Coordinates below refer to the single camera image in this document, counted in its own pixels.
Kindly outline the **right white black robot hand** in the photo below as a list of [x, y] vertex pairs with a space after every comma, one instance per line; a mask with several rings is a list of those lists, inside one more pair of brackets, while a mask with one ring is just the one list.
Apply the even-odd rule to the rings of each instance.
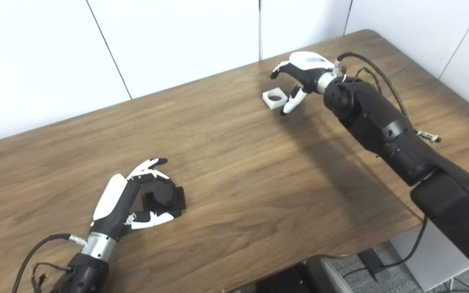
[[335, 65], [315, 52], [293, 52], [288, 61], [279, 63], [270, 74], [272, 80], [279, 74], [288, 74], [298, 84], [280, 110], [280, 115], [291, 113], [311, 93], [323, 95], [329, 83], [338, 76]]

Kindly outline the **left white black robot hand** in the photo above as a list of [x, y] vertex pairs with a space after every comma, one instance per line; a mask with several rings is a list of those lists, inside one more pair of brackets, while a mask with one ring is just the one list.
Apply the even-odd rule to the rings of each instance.
[[156, 169], [156, 166], [167, 162], [167, 158], [151, 158], [135, 167], [126, 177], [122, 174], [112, 176], [97, 202], [90, 232], [119, 242], [130, 230], [141, 230], [174, 220], [175, 216], [169, 212], [130, 212], [141, 185], [158, 180], [174, 186], [169, 176]]

